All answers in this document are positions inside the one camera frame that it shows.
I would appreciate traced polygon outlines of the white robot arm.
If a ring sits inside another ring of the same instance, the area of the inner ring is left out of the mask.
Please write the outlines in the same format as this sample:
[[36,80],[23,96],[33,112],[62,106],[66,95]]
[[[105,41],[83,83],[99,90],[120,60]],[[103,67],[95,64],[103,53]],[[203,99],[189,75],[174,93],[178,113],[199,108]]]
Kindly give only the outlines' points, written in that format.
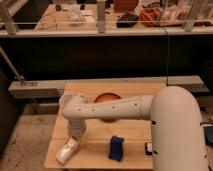
[[186,89],[168,86],[154,95],[89,103],[81,94],[59,100],[63,116],[76,120],[77,137],[86,119],[144,119],[151,122],[153,171],[209,171],[199,105]]

